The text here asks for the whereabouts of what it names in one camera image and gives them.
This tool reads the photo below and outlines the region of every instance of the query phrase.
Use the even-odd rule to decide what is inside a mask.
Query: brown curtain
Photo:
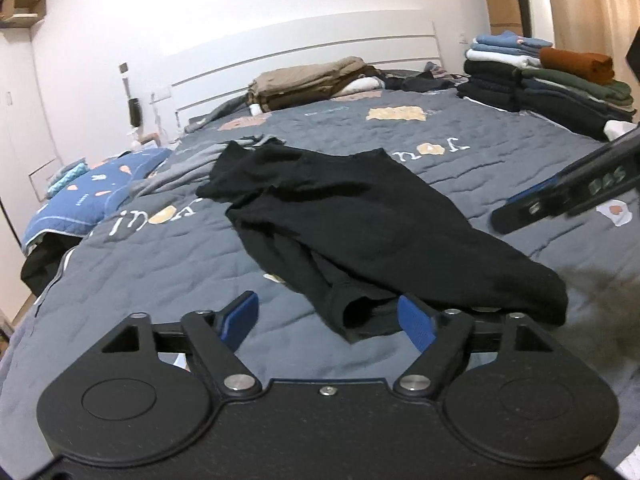
[[[640,85],[625,56],[640,26],[640,0],[551,0],[551,10],[555,46],[611,56],[616,79],[631,85],[639,106]]]

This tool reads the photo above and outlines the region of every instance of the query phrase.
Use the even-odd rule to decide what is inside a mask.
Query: folded orange garment
[[[604,54],[572,52],[547,46],[540,49],[540,61],[544,68],[568,72],[599,85],[611,83],[616,76],[613,60]]]

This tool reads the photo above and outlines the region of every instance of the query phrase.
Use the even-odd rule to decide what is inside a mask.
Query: white headboard
[[[173,129],[181,130],[189,118],[246,91],[262,72],[346,56],[359,56],[379,68],[409,70],[422,70],[428,60],[440,61],[427,11],[348,12],[268,25],[168,56],[150,77],[162,80],[156,88],[163,91],[148,90],[156,92],[152,100],[162,126],[175,137]],[[136,77],[132,72],[133,84]]]

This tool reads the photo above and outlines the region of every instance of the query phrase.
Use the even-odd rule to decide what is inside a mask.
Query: wall outlet
[[[162,88],[157,88],[153,92],[151,92],[151,99],[149,100],[149,104],[158,103],[160,101],[164,101],[171,97],[171,87],[164,86]]]

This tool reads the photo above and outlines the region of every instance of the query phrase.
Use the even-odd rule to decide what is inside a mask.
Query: white cabinet
[[[40,99],[29,31],[0,30],[0,310],[12,320],[29,297],[20,280],[20,237],[60,166]]]

